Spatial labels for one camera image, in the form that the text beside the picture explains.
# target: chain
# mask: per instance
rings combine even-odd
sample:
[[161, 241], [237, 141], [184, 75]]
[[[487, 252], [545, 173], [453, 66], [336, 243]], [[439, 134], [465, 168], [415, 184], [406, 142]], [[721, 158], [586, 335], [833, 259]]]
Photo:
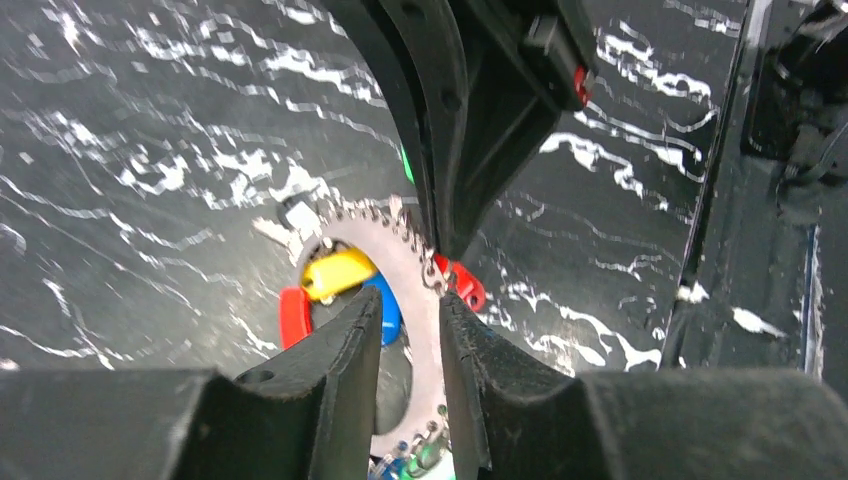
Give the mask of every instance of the chain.
[[[370, 218], [375, 223], [381, 223], [383, 227], [391, 228], [394, 235], [409, 245], [411, 253], [418, 255], [424, 286], [435, 291], [440, 297], [444, 296], [454, 283], [452, 264], [448, 263], [447, 271], [439, 271], [434, 260], [435, 250], [429, 247], [424, 237], [415, 231], [409, 212], [403, 207], [403, 201], [399, 196], [392, 195], [389, 198], [389, 212], [388, 216], [385, 215], [373, 203], [358, 202], [340, 206], [331, 202], [328, 213], [339, 220], [345, 216]], [[404, 354], [412, 364], [408, 347]], [[422, 431], [427, 432], [425, 435], [416, 434], [415, 438], [409, 439], [409, 442], [401, 439], [391, 453], [377, 462], [370, 460], [368, 480], [384, 480], [386, 474], [392, 479], [421, 478], [435, 468], [445, 452], [450, 451], [451, 448], [447, 407], [439, 405], [434, 412], [434, 418], [436, 420], [431, 420], [424, 426]]]

